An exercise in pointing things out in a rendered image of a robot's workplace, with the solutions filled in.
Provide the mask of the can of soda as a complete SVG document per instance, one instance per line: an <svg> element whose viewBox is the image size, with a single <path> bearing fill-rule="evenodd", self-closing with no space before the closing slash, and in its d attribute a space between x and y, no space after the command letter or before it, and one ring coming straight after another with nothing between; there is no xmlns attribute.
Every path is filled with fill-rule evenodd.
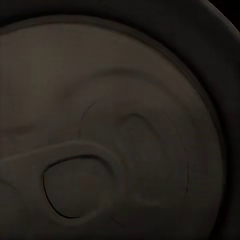
<svg viewBox="0 0 240 240"><path fill-rule="evenodd" d="M209 0L0 0L0 240L240 240L240 32Z"/></svg>

